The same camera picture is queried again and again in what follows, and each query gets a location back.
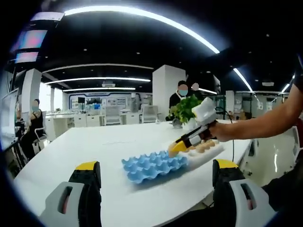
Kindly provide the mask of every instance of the white desk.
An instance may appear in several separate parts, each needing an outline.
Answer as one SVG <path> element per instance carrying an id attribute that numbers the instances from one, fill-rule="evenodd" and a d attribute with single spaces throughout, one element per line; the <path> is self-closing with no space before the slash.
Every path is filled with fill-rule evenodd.
<path id="1" fill-rule="evenodd" d="M 184 132 L 167 122 L 72 128 L 38 153 L 14 183 L 29 208 L 40 215 L 46 197 L 69 180 L 77 165 L 96 160 L 101 171 L 102 226 L 161 226 L 186 213 L 213 190 L 213 162 L 166 182 L 155 183 L 155 179 L 147 186 L 136 186 L 127 179 L 121 159 L 166 149 Z M 231 160 L 232 142 L 222 144 L 225 151 L 217 158 Z M 236 163 L 249 145 L 250 140 L 235 141 Z"/>

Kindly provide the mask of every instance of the woman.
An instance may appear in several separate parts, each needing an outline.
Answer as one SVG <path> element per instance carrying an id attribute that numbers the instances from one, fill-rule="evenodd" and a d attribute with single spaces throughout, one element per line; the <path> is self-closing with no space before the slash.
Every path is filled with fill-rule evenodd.
<path id="1" fill-rule="evenodd" d="M 35 156 L 33 148 L 33 142 L 37 139 L 35 129 L 43 128 L 43 116 L 41 110 L 39 109 L 39 104 L 39 99 L 35 99 L 32 102 L 32 113 L 30 115 L 29 127 L 27 128 L 27 132 L 21 138 L 20 142 L 23 153 L 28 160 L 31 160 Z M 38 137 L 41 137 L 43 133 L 43 130 L 37 131 Z"/>

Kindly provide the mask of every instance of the yellow tip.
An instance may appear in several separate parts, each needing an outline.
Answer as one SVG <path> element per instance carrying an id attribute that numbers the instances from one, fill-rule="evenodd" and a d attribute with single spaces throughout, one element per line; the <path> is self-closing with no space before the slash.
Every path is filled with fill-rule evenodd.
<path id="1" fill-rule="evenodd" d="M 185 146 L 183 141 L 177 143 L 174 147 L 169 150 L 169 157 L 176 156 L 180 151 L 186 151 L 187 147 Z"/>

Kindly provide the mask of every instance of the white pillar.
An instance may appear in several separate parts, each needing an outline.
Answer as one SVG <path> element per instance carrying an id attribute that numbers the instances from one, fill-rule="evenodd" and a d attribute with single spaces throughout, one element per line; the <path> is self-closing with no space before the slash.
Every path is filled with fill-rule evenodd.
<path id="1" fill-rule="evenodd" d="M 62 110 L 68 110 L 68 94 L 62 92 Z"/>
<path id="2" fill-rule="evenodd" d="M 169 65 L 152 73 L 152 104 L 158 106 L 161 120 L 169 114 L 169 98 L 176 92 L 180 80 L 186 80 L 185 70 Z"/>
<path id="3" fill-rule="evenodd" d="M 39 98 L 41 76 L 42 73 L 36 69 L 31 69 L 25 74 L 21 97 L 21 111 L 23 113 L 30 112 L 31 102 Z"/>
<path id="4" fill-rule="evenodd" d="M 54 112 L 54 104 L 53 104 L 53 100 L 54 100 L 54 94 L 55 94 L 55 88 L 51 88 L 51 112 Z"/>
<path id="5" fill-rule="evenodd" d="M 234 108 L 235 108 L 235 93 L 234 93 L 234 91 L 226 91 L 225 101 L 226 101 L 226 107 L 225 107 L 226 111 L 227 112 L 231 111 L 233 113 Z"/>

